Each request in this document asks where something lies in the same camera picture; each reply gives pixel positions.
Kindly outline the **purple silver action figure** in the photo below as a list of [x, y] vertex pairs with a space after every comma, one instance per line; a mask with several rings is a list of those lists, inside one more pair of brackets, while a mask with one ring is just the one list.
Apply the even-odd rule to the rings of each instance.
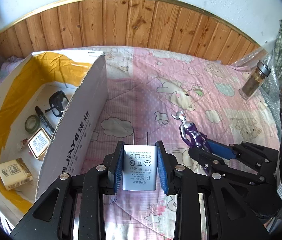
[[[171, 115], [175, 120], [181, 122], [179, 126], [179, 132], [182, 141], [189, 148], [198, 148], [206, 152], [212, 153], [212, 149], [206, 141], [206, 135], [199, 132], [196, 125], [192, 121], [187, 121], [186, 115], [183, 111], [178, 111], [176, 114]], [[183, 165], [190, 168], [193, 172], [207, 175], [207, 168], [198, 165], [197, 161], [191, 159], [189, 150], [185, 150], [182, 153]]]

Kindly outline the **black glasses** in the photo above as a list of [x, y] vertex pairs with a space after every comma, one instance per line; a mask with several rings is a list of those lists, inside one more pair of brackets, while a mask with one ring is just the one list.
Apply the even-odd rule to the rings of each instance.
[[44, 112], [48, 113], [52, 111], [53, 115], [55, 115], [58, 118], [61, 118], [63, 113], [65, 112], [68, 103], [69, 100], [66, 94], [64, 93], [64, 91], [59, 90], [49, 98], [50, 107], [46, 109]]

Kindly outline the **small white tube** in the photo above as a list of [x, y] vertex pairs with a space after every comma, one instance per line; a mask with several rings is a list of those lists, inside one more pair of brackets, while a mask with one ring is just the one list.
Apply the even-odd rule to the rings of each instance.
[[23, 150], [25, 147], [28, 146], [28, 138], [25, 138], [17, 143], [16, 147], [19, 151]]

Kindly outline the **white power adapter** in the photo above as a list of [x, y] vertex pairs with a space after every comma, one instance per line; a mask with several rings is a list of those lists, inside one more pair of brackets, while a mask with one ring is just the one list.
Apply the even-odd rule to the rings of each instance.
[[124, 145], [123, 182], [124, 191], [155, 191], [157, 181], [157, 147], [145, 145]]

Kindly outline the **green tape roll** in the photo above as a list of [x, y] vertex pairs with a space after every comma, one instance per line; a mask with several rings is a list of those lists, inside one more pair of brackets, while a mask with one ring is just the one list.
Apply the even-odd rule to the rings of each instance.
[[39, 127], [40, 127], [40, 119], [37, 115], [33, 114], [33, 115], [30, 115], [26, 121], [25, 121], [25, 124], [24, 124], [24, 128], [25, 130], [30, 133], [30, 134], [33, 134], [34, 132], [36, 132]]

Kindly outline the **bubble wrap sheet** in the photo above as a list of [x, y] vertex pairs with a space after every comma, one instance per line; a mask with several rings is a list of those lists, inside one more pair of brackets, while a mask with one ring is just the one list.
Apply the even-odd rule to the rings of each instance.
[[243, 58], [235, 61], [231, 65], [238, 68], [239, 71], [250, 71], [256, 68], [257, 63], [261, 61], [263, 66], [266, 66], [270, 73], [260, 85], [258, 90], [267, 103], [269, 110], [273, 116], [275, 126], [277, 128], [277, 135], [281, 140], [282, 129], [280, 121], [280, 87], [277, 75], [275, 74], [275, 57], [273, 49], [257, 48], [251, 53], [245, 55]]

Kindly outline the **wooden headboard panel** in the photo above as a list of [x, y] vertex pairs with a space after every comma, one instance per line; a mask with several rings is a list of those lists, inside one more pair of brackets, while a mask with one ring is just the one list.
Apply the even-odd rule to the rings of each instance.
[[177, 0], [62, 0], [27, 13], [0, 31], [0, 55], [131, 46], [231, 64], [258, 48], [232, 24]]

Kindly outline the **gold tissue pack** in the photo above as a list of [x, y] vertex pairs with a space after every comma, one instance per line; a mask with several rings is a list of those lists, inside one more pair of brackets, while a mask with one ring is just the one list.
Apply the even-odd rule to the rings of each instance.
[[0, 164], [0, 178], [6, 190], [10, 191], [33, 180], [33, 175], [22, 158]]

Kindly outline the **pink cartoon bed quilt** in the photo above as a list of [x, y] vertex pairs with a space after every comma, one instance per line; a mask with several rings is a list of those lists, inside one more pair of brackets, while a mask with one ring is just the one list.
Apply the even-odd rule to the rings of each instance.
[[279, 148], [273, 116], [260, 92], [245, 101], [239, 89], [249, 71], [164, 50], [133, 47], [89, 47], [105, 54], [107, 99], [81, 168], [100, 164], [118, 141], [144, 144], [161, 140], [182, 162], [188, 150], [180, 122], [187, 120], [209, 139], [223, 143], [253, 142]]

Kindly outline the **gold metal tin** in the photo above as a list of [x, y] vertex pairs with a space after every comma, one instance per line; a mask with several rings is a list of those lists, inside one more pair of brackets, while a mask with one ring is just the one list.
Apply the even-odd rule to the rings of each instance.
[[27, 144], [34, 158], [42, 161], [51, 142], [50, 136], [40, 127], [28, 140]]

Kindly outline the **glass tea bottle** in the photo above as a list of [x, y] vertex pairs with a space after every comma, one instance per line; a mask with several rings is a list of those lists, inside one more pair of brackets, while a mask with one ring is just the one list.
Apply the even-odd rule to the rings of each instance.
[[245, 84], [239, 89], [239, 93], [244, 100], [249, 100], [259, 87], [264, 83], [265, 79], [271, 73], [271, 69], [263, 61], [258, 61], [256, 67], [248, 76]]

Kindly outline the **white cardboard box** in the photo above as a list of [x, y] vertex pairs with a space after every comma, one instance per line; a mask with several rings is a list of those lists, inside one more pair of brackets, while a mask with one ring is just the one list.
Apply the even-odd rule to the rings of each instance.
[[[57, 91], [69, 103], [61, 118], [49, 98]], [[95, 50], [56, 50], [30, 54], [0, 84], [0, 163], [22, 158], [33, 180], [10, 191], [0, 178], [0, 212], [13, 225], [61, 174], [77, 175], [85, 159], [95, 126], [107, 99], [105, 54]], [[38, 106], [55, 129], [42, 161], [29, 146], [17, 143], [30, 138], [24, 124]]]

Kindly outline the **black marker pen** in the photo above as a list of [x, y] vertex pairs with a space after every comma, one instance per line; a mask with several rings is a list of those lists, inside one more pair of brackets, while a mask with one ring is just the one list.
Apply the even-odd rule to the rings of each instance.
[[42, 123], [44, 124], [44, 126], [46, 126], [46, 128], [48, 128], [50, 134], [52, 135], [55, 131], [55, 129], [53, 128], [52, 124], [49, 122], [49, 120], [46, 118], [46, 116], [43, 114], [42, 110], [40, 109], [40, 107], [36, 106], [35, 107], [35, 112], [38, 115], [39, 119], [42, 121]]

